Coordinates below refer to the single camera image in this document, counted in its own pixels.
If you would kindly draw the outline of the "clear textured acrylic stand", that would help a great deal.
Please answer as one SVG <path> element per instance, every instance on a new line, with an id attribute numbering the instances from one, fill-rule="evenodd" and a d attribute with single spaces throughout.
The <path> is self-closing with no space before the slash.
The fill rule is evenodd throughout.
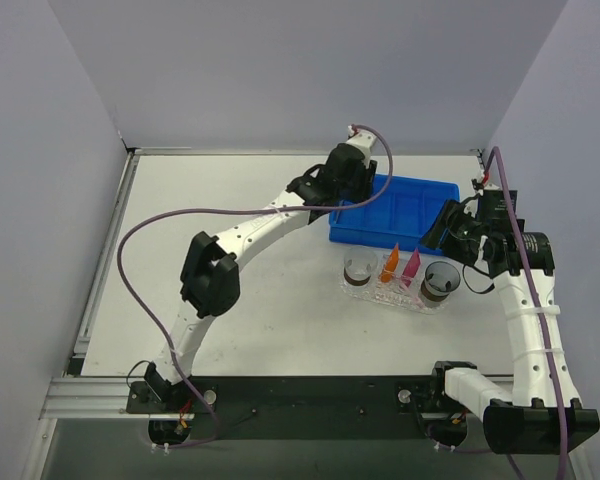
<path id="1" fill-rule="evenodd" d="M 379 275 L 388 256 L 389 255 L 383 255 L 381 257 L 379 267 L 377 269 L 377 272 L 375 273 L 375 299 L 381 303 L 386 303 L 389 305 L 411 310 L 418 310 L 423 308 L 424 306 L 421 308 L 417 308 L 410 305 L 407 299 L 401 294 L 401 291 L 398 286 L 398 281 L 402 277 L 402 272 L 408 259 L 400 258 L 399 264 L 394 274 L 394 278 L 389 283 L 382 283 L 379 280 Z M 421 278 L 419 274 L 420 272 L 418 271 L 416 277 L 413 278 L 413 282 L 411 284 L 412 289 L 418 294 L 418 296 L 421 284 Z"/>

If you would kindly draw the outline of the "pink toothpaste tube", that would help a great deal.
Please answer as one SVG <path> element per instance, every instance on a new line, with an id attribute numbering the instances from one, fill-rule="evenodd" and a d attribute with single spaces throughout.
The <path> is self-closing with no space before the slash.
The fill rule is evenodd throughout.
<path id="1" fill-rule="evenodd" d="M 416 248 L 412 252 L 409 259 L 407 260 L 407 263 L 405 264 L 405 267 L 402 272 L 402 277 L 406 278 L 406 279 L 415 278 L 420 269 L 420 266 L 421 266 L 421 256 L 420 256 L 419 249 Z"/>

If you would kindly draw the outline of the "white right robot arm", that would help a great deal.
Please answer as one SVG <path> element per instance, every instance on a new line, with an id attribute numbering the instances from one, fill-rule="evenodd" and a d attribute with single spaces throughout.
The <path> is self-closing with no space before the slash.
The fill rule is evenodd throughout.
<path id="1" fill-rule="evenodd" d="M 486 263 L 505 313 L 513 387 L 506 392 L 474 366 L 440 362 L 438 390 L 481 420 L 496 454 L 573 450 L 599 431 L 600 419 L 582 405 L 567 367 L 549 238 L 525 231 L 523 220 L 512 222 L 501 191 L 487 190 L 474 199 L 475 215 L 463 202 L 445 201 L 420 243 L 464 266 Z"/>

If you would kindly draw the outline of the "blue tinted cup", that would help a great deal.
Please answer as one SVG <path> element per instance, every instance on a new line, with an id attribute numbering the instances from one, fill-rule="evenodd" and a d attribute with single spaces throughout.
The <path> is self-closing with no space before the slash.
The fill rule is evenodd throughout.
<path id="1" fill-rule="evenodd" d="M 429 307 L 437 307 L 460 285 L 460 272 L 448 262 L 436 261 L 429 264 L 421 282 L 419 298 Z"/>

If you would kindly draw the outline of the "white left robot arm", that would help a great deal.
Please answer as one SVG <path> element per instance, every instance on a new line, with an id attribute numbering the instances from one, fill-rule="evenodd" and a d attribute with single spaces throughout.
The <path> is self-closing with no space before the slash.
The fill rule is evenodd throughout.
<path id="1" fill-rule="evenodd" d="M 209 235 L 191 240 L 180 275 L 182 306 L 170 331 L 171 341 L 144 379 L 149 398 L 163 411 L 184 402 L 182 376 L 173 365 L 191 367 L 213 320 L 229 311 L 239 299 L 240 271 L 286 234 L 304 228 L 329 209 L 345 202 L 362 203 L 371 197 L 377 163 L 370 159 L 376 136 L 358 133 L 338 144 L 324 164 L 317 164 L 293 179 L 286 189 L 256 216 Z"/>

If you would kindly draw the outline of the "clear cup brown band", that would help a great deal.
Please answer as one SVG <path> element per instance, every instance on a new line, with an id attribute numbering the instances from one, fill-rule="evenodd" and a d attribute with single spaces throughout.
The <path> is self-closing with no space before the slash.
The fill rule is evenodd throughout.
<path id="1" fill-rule="evenodd" d="M 362 287 L 369 283 L 378 266 L 377 254 L 368 247 L 350 248 L 343 258 L 343 278 L 354 287 Z"/>

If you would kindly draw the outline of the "orange toothpaste tube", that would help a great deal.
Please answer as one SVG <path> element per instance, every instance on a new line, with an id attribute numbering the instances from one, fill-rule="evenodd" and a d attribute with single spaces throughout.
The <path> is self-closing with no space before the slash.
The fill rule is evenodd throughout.
<path id="1" fill-rule="evenodd" d="M 400 261 L 399 252 L 399 244 L 396 243 L 394 248 L 391 250 L 391 253 L 387 257 L 379 275 L 379 280 L 382 283 L 389 283 L 394 278 L 395 271 Z"/>

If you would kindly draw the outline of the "pink toothbrush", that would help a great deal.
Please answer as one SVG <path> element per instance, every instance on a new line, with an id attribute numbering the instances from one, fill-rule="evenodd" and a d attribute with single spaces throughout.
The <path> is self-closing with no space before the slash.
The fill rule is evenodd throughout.
<path id="1" fill-rule="evenodd" d="M 398 281 L 399 289 L 401 291 L 401 294 L 407 299 L 410 305 L 417 308 L 421 308 L 424 306 L 424 304 L 419 298 L 418 294 L 412 289 L 412 282 L 413 278 L 401 277 Z"/>

